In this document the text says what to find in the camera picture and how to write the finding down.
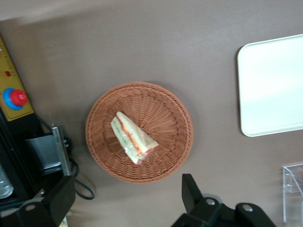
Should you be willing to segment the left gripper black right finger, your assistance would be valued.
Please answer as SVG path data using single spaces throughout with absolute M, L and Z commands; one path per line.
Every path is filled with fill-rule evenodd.
M 182 175 L 182 201 L 188 215 L 199 220 L 217 220 L 221 204 L 214 197 L 203 196 L 191 174 Z

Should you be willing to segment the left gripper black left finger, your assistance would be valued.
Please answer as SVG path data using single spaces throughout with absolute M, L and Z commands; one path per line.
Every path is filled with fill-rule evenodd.
M 74 202 L 75 185 L 72 176 L 64 176 L 42 200 L 55 225 L 61 224 Z

